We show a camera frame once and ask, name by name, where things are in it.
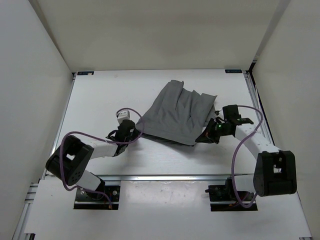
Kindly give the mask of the grey pleated skirt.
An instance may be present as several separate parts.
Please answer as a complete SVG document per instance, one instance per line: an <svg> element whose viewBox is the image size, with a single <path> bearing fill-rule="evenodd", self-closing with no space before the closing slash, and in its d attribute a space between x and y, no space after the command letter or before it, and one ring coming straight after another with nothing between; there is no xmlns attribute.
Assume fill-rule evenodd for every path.
<svg viewBox="0 0 320 240"><path fill-rule="evenodd" d="M171 80L160 91L135 127L144 134L194 146L203 128L215 116L216 95L199 94Z"/></svg>

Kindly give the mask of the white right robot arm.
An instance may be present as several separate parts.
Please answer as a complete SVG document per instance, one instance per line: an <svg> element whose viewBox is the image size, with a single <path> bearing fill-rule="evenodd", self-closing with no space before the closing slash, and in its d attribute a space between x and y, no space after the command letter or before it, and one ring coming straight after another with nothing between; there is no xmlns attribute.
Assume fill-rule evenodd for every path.
<svg viewBox="0 0 320 240"><path fill-rule="evenodd" d="M207 127L195 140L197 143L218 144L220 137L233 136L256 159L253 187L260 197L291 195L297 191L295 155L281 150L258 133L249 118L210 119Z"/></svg>

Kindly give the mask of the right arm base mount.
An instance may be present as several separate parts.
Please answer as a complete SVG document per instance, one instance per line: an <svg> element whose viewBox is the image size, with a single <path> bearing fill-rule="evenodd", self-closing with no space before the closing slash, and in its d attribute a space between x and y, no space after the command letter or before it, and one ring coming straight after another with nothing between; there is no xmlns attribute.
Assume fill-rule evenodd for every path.
<svg viewBox="0 0 320 240"><path fill-rule="evenodd" d="M240 205L231 179L227 179L224 185L209 185L205 193L209 196L211 212L254 212L258 210L255 202L249 208Z"/></svg>

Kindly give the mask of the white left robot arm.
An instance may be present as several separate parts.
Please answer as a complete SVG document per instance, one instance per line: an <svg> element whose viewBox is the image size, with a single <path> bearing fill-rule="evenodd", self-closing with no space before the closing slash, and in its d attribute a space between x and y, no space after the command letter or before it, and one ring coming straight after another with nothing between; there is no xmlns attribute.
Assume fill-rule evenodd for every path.
<svg viewBox="0 0 320 240"><path fill-rule="evenodd" d="M101 178L86 170L90 160L104 157L116 157L122 154L129 143L141 136L138 130L114 130L108 140L89 137L81 140L74 136L76 132L66 135L61 145L50 156L45 168L59 178L67 189L82 188L93 199L100 200L105 194Z"/></svg>

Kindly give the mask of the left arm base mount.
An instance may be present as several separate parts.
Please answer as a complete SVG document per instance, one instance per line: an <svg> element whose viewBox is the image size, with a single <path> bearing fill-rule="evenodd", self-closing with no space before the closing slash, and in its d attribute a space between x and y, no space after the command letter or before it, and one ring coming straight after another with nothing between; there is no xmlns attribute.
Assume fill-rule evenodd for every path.
<svg viewBox="0 0 320 240"><path fill-rule="evenodd" d="M103 188L93 193L78 188L76 190L73 208L75 210L118 210L121 186L105 184Z"/></svg>

